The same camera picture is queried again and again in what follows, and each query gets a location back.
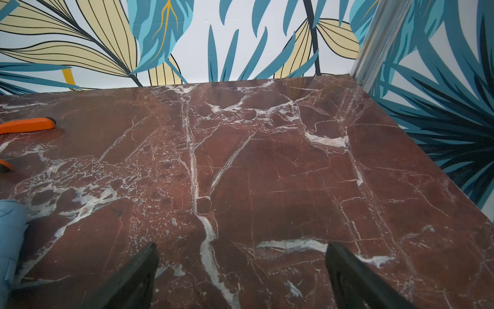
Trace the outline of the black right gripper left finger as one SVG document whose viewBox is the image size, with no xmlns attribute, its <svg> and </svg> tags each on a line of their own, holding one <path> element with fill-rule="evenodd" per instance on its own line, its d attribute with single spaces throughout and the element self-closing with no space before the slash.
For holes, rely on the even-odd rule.
<svg viewBox="0 0 494 309">
<path fill-rule="evenodd" d="M 149 243 L 110 277 L 79 308 L 150 308 L 159 254 Z"/>
</svg>

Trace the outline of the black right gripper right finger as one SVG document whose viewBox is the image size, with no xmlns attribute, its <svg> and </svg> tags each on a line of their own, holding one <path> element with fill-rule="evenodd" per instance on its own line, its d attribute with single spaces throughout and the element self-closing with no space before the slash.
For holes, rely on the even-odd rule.
<svg viewBox="0 0 494 309">
<path fill-rule="evenodd" d="M 325 253 L 338 308 L 414 308 L 346 247 L 329 243 Z"/>
</svg>

